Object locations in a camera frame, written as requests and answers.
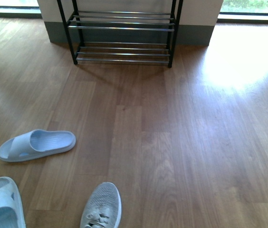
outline gray sneaker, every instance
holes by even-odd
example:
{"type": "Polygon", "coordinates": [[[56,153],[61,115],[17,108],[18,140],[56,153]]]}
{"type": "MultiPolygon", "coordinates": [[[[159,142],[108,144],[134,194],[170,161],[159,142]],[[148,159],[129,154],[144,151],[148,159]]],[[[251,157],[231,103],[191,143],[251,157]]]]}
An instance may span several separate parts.
{"type": "Polygon", "coordinates": [[[118,228],[121,199],[116,186],[104,182],[93,191],[83,211],[80,228],[118,228]]]}

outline metal shoe rack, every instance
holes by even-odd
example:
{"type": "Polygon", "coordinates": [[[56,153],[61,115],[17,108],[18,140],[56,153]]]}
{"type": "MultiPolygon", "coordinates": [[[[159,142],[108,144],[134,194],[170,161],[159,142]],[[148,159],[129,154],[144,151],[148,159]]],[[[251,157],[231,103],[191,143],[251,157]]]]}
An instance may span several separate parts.
{"type": "Polygon", "coordinates": [[[155,13],[79,11],[77,1],[72,0],[74,11],[66,20],[61,0],[57,0],[74,64],[82,60],[167,64],[172,67],[183,0],[171,1],[171,12],[155,13]],[[71,29],[78,30],[77,48],[74,48],[71,29]],[[141,37],[145,31],[156,32],[164,38],[164,42],[120,42],[118,39],[116,42],[86,42],[84,36],[94,29],[113,30],[117,32],[116,38],[123,32],[130,32],[131,37],[141,37]]]}

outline bush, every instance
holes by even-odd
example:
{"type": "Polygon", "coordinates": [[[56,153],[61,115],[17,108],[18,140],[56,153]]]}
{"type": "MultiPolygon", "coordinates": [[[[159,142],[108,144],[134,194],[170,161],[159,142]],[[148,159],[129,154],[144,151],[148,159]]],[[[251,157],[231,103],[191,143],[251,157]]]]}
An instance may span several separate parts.
{"type": "Polygon", "coordinates": [[[224,0],[222,9],[268,9],[268,0],[224,0]]]}

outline slipper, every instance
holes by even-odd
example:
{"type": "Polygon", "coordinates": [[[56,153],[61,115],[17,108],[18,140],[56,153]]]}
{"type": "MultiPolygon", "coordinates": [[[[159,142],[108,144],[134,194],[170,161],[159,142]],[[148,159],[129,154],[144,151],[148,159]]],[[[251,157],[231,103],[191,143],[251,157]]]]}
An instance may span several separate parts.
{"type": "Polygon", "coordinates": [[[80,228],[118,228],[121,218],[121,199],[116,186],[100,184],[89,198],[83,211],[80,228]]]}
{"type": "Polygon", "coordinates": [[[25,228],[20,193],[9,177],[0,177],[0,228],[25,228]]]}
{"type": "Polygon", "coordinates": [[[0,159],[5,162],[23,162],[69,151],[76,137],[67,131],[34,130],[9,139],[0,147],[0,159]]]}

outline glass door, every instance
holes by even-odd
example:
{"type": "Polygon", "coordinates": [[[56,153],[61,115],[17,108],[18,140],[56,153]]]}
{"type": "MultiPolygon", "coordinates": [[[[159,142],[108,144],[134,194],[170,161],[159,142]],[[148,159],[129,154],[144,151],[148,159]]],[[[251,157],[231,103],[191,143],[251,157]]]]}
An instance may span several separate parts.
{"type": "Polygon", "coordinates": [[[221,13],[268,14],[268,0],[224,0],[221,13]]]}
{"type": "Polygon", "coordinates": [[[37,0],[0,0],[0,7],[39,7],[37,0]]]}

